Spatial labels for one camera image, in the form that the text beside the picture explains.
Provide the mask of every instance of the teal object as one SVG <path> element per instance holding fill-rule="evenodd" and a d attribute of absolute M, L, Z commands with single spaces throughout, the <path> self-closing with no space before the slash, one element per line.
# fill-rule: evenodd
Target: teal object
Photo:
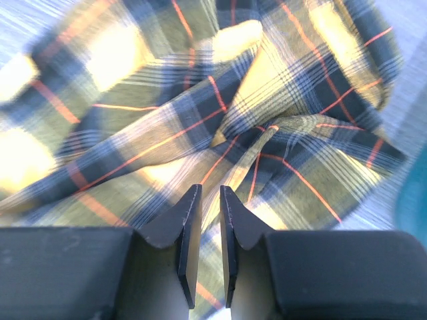
<path fill-rule="evenodd" d="M 397 228 L 412 234 L 427 247 L 427 145 L 400 191 L 395 220 Z"/>

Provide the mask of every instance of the green plaid section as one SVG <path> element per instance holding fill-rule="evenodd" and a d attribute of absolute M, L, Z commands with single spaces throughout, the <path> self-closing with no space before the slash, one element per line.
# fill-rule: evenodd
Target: green plaid section
<path fill-rule="evenodd" d="M 192 319 L 224 305 L 220 185 L 325 229 L 404 161 L 378 115 L 401 60 L 367 0 L 88 0 L 28 57 L 0 106 L 0 224 L 140 228 L 201 183 Z"/>

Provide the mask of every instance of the plaid shirt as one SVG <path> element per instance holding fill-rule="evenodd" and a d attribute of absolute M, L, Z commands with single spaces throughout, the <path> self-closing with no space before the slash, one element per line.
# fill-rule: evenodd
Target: plaid shirt
<path fill-rule="evenodd" d="M 220 185 L 322 229 L 402 164 L 378 114 L 391 30 L 368 0 L 85 0 L 0 71 L 0 224 L 140 228 L 201 183 L 205 319 Z"/>

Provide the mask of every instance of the blue-gray surface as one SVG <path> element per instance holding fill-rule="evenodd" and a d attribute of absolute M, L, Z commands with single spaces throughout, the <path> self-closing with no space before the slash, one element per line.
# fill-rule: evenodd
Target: blue-gray surface
<path fill-rule="evenodd" d="M 73 0 L 2 0 L 0 2 L 0 67 L 24 51 L 44 28 L 54 24 Z M 426 142 L 427 112 L 427 1 L 377 0 L 394 27 L 405 65 L 389 106 L 383 111 L 386 131 L 409 156 L 409 162 L 382 184 L 339 229 L 389 229 L 398 190 L 414 158 Z"/>

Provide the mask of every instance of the plaid cloth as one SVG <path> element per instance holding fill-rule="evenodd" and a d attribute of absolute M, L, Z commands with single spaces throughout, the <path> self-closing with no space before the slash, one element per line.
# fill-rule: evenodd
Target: plaid cloth
<path fill-rule="evenodd" d="M 206 319 L 219 186 L 275 229 L 339 223 L 404 161 L 400 66 L 368 0 L 85 0 L 0 70 L 0 224 L 137 229 L 201 183 Z"/>

